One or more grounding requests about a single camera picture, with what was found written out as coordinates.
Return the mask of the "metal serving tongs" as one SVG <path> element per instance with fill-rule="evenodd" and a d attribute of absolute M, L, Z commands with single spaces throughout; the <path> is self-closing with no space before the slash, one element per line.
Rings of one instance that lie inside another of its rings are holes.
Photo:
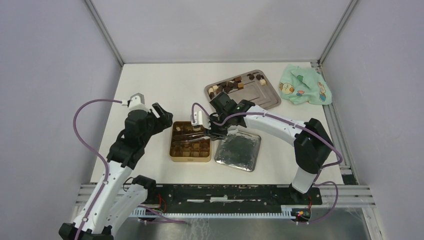
<path fill-rule="evenodd" d="M 218 141 L 218 140 L 224 140 L 227 137 L 229 137 L 231 134 L 238 133 L 239 130 L 233 129 L 228 131 L 227 135 L 225 136 L 212 136 L 205 134 L 203 131 L 201 132 L 194 132 L 194 133 L 186 133 L 181 135 L 172 136 L 170 143 L 171 144 L 186 144 L 186 143 L 194 143 L 194 142 L 200 142 L 203 140 L 210 140 L 211 142 Z"/>

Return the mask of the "gold chocolate box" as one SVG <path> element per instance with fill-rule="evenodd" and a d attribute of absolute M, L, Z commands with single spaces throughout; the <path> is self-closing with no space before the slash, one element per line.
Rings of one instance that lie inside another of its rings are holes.
<path fill-rule="evenodd" d="M 194 128 L 189 121 L 175 121 L 171 128 L 171 138 L 198 132 L 204 132 L 204 128 Z M 171 144 L 170 141 L 169 156 L 173 162 L 177 163 L 207 163 L 212 158 L 212 142 L 202 140 L 184 144 Z"/>

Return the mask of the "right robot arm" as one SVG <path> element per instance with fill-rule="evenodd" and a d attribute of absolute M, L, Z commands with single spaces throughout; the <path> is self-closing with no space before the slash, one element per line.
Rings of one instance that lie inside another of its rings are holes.
<path fill-rule="evenodd" d="M 289 199 L 302 204 L 309 198 L 309 189 L 318 178 L 330 153 L 336 152 L 322 123 L 311 118 L 294 120 L 275 115 L 249 100 L 236 102 L 225 92 L 209 102 L 215 112 L 191 111 L 191 124 L 202 126 L 211 140 L 224 140 L 231 127 L 243 127 L 270 134 L 294 148 L 296 174 L 289 189 Z"/>

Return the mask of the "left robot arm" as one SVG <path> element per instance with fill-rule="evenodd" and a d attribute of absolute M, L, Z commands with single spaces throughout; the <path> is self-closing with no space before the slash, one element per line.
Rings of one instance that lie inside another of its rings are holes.
<path fill-rule="evenodd" d="M 173 124 L 173 114 L 158 103 L 146 108 L 139 99 L 119 101 L 128 108 L 124 129 L 118 134 L 106 157 L 100 156 L 104 172 L 82 211 L 71 223 L 63 223 L 58 233 L 63 240 L 113 240 L 139 204 L 157 198 L 156 181 L 138 175 L 129 192 L 116 199 L 120 189 L 145 154 L 152 136 Z"/>

